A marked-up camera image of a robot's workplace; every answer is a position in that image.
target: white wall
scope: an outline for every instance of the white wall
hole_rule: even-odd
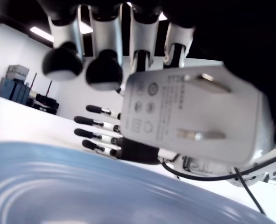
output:
[[[87,58],[86,65],[91,62],[91,58]],[[221,62],[186,58],[185,66],[202,66],[202,65],[219,65]],[[123,57],[123,71],[125,82],[129,76],[129,57]],[[163,69],[163,57],[155,57],[152,70]],[[56,100],[60,103],[57,115],[73,119],[75,116],[88,116],[93,119],[101,119],[112,122],[110,118],[89,113],[85,110],[86,105],[98,105],[104,108],[121,112],[122,97],[115,91],[96,91],[92,89],[85,80],[85,70],[75,80],[58,84]]]
[[[33,91],[45,95],[50,80],[42,75],[42,59],[49,47],[29,38],[4,24],[0,24],[0,80],[5,77],[9,65],[20,64],[30,69],[26,83],[32,83],[35,73]],[[56,96],[56,83],[52,84],[49,97]]]

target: black cable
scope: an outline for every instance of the black cable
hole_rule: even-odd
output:
[[[237,168],[234,168],[239,180],[241,181],[242,185],[244,186],[244,188],[246,189],[246,191],[248,192],[248,194],[250,195],[250,197],[252,198],[252,200],[254,201],[254,203],[256,204],[256,206],[258,207],[259,211],[265,215],[264,210],[262,209],[262,207],[260,206],[260,204],[258,203],[258,201],[256,200],[256,198],[254,197],[254,195],[252,194],[252,192],[250,191],[250,189],[248,188],[248,186],[246,185],[245,180],[242,178],[241,173],[239,172],[239,170]]]
[[[273,162],[276,162],[276,157],[273,158],[273,159],[270,159],[266,162],[263,162],[251,169],[247,169],[245,171],[242,171],[241,172],[241,175],[247,175],[249,173],[252,173],[254,171],[257,171],[263,167],[266,167],[268,166],[269,164],[272,164]],[[186,178],[186,179],[190,179],[190,180],[195,180],[195,181],[223,181],[223,180],[228,180],[228,179],[233,179],[233,178],[236,178],[238,177],[237,174],[230,174],[230,175],[226,175],[226,176],[216,176],[216,177],[201,177],[201,176],[193,176],[193,175],[188,175],[188,174],[183,174],[183,173],[180,173],[170,167],[168,167],[168,165],[165,163],[165,162],[162,162],[162,166],[168,170],[170,173],[173,173],[174,175],[177,175],[177,176],[180,176],[180,177],[183,177],[183,178]]]

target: white table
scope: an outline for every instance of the white table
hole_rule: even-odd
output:
[[[0,142],[23,141],[84,150],[81,145],[83,138],[73,133],[74,129],[79,127],[88,131],[97,130],[95,127],[79,125],[72,120],[41,112],[0,98]],[[158,172],[162,175],[173,177],[171,173],[164,170],[160,165],[151,166],[130,163]],[[183,178],[182,180],[258,210],[245,189],[235,187],[226,181],[198,182],[184,180]],[[250,190],[253,192],[268,217],[276,222],[276,186],[258,182],[251,186]]]

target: blue plate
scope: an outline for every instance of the blue plate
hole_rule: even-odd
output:
[[[273,224],[225,197],[120,161],[0,144],[0,224]]]

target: gray box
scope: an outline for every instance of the gray box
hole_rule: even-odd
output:
[[[18,74],[23,75],[23,76],[27,76],[29,71],[30,71],[30,69],[18,64],[18,65],[10,65],[8,67],[7,73],[8,72],[14,72],[14,73],[18,73]]]
[[[21,81],[26,81],[27,76],[16,72],[7,72],[6,78],[10,80],[18,79]]]

